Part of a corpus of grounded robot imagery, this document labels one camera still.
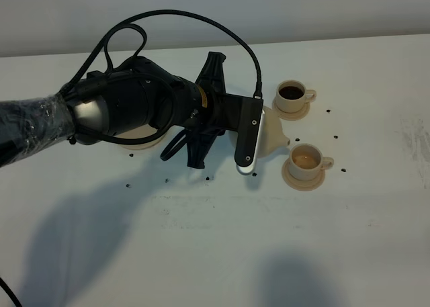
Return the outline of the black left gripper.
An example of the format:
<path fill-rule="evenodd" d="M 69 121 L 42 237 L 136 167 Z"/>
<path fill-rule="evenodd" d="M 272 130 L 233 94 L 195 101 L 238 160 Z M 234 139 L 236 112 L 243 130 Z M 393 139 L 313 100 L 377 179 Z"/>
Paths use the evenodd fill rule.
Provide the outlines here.
<path fill-rule="evenodd" d="M 245 97 L 226 93 L 221 52 L 209 52 L 196 80 L 202 99 L 197 134 L 187 142 L 187 166 L 204 169 L 204 160 L 218 136 L 225 130 L 242 134 L 245 121 L 242 116 Z"/>

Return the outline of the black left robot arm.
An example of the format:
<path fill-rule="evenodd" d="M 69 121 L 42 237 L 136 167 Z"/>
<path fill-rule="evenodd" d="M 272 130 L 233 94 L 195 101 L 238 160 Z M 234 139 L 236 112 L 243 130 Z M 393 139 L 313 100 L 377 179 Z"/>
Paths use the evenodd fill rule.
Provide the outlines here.
<path fill-rule="evenodd" d="M 215 139 L 237 132 L 234 159 L 248 167 L 254 159 L 261 100 L 226 92 L 224 55 L 210 52 L 196 81 L 172 75 L 143 56 L 119 67 L 93 71 L 68 93 L 1 103 L 1 164 L 30 157 L 58 142 L 91 145 L 149 144 L 168 129 L 179 134 L 161 159 L 187 150 L 187 164 L 201 169 Z"/>

